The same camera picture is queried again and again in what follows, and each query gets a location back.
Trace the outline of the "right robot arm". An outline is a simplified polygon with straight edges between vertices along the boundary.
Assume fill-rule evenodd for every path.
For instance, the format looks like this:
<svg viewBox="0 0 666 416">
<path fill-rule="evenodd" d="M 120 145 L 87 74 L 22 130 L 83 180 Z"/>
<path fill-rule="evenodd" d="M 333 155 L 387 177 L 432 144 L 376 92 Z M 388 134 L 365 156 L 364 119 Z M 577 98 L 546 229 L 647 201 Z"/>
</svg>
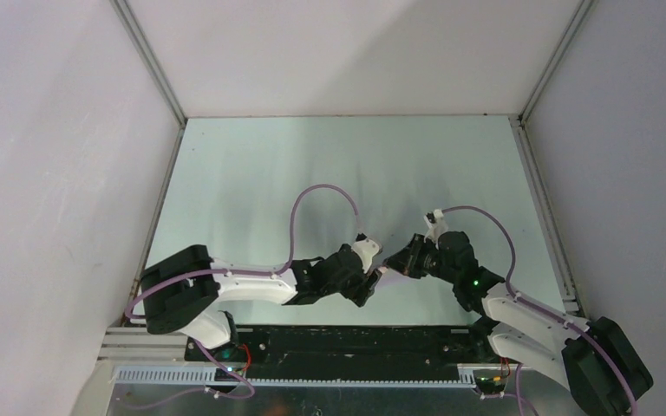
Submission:
<svg viewBox="0 0 666 416">
<path fill-rule="evenodd" d="M 416 234 L 383 265 L 410 278 L 450 283 L 461 307 L 480 315 L 476 324 L 496 355 L 557 382 L 588 415 L 630 415 L 654 385 L 615 321 L 572 316 L 517 291 L 479 263 L 462 231 L 436 240 Z"/>
</svg>

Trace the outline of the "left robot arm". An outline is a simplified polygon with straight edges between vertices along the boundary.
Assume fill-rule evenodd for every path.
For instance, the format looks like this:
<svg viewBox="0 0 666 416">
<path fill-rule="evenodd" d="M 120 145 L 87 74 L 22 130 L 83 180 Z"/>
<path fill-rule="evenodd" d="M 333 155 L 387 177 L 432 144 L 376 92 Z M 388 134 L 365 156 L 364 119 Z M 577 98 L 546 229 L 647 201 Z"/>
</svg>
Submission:
<svg viewBox="0 0 666 416">
<path fill-rule="evenodd" d="M 301 306 L 340 295 L 361 307 L 378 282 L 372 263 L 380 251 L 360 237 L 328 257 L 294 260 L 280 271 L 234 270 L 215 263 L 204 245 L 191 245 L 142 272 L 141 318 L 152 335 L 180 332 L 204 348 L 223 347 L 238 337 L 232 314 L 219 303 Z"/>
</svg>

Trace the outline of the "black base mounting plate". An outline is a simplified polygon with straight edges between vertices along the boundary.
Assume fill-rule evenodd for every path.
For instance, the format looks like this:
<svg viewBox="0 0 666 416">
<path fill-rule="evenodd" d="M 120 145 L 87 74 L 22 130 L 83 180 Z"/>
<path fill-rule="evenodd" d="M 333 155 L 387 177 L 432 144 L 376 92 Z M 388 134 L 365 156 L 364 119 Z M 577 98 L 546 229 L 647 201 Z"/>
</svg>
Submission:
<svg viewBox="0 0 666 416">
<path fill-rule="evenodd" d="M 456 382 L 469 366 L 501 376 L 517 364 L 477 326 L 241 325 L 237 337 L 210 353 L 258 381 Z"/>
</svg>

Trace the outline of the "right controller board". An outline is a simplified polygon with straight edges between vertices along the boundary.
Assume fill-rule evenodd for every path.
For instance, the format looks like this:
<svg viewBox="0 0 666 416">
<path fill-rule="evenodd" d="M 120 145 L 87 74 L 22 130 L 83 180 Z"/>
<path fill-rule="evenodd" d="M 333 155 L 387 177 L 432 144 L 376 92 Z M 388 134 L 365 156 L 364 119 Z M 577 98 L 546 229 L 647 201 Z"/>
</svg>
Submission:
<svg viewBox="0 0 666 416">
<path fill-rule="evenodd" d="M 502 376 L 477 377 L 473 391 L 484 399 L 501 398 L 505 395 L 509 379 Z"/>
</svg>

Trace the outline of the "controller board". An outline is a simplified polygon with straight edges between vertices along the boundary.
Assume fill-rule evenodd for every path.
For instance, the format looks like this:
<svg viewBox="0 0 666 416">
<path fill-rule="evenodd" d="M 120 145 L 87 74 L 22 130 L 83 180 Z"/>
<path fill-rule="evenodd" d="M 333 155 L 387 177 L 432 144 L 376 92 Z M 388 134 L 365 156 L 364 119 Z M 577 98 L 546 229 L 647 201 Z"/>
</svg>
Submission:
<svg viewBox="0 0 666 416">
<path fill-rule="evenodd" d="M 484 399 L 501 398 L 505 395 L 509 379 L 502 376 L 477 377 L 473 391 Z"/>
<path fill-rule="evenodd" d="M 213 375 L 213 381 L 215 383 L 221 383 L 221 382 L 243 382 L 245 380 L 245 375 L 244 372 L 240 368 L 232 368 L 232 367 L 226 367 L 226 368 L 216 368 L 214 375 Z"/>
</svg>

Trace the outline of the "left controller board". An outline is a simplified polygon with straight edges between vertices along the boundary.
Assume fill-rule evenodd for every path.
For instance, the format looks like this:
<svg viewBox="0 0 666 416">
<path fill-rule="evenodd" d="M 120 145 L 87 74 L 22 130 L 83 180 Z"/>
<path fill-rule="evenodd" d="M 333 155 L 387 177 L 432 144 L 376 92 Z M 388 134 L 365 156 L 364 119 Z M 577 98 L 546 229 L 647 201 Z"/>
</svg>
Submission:
<svg viewBox="0 0 666 416">
<path fill-rule="evenodd" d="M 216 368 L 214 375 L 213 375 L 213 381 L 215 383 L 221 383 L 221 382 L 243 382 L 245 380 L 245 375 L 244 372 L 240 368 L 232 368 L 232 367 L 226 367 L 226 368 Z"/>
</svg>

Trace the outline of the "aluminium frame rail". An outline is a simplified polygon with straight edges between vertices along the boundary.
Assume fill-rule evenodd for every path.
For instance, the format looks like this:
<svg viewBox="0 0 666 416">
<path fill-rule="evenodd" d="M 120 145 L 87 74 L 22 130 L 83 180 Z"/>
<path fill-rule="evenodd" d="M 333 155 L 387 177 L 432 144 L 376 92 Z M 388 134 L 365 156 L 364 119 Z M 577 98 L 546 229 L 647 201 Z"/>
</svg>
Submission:
<svg viewBox="0 0 666 416">
<path fill-rule="evenodd" d="M 595 346 L 573 331 L 555 348 L 502 325 L 355 327 L 243 326 L 238 339 L 204 354 L 184 335 L 111 328 L 99 352 L 120 383 L 234 387 L 472 387 L 500 384 L 519 363 L 565 377 L 573 391 L 612 387 Z"/>
</svg>

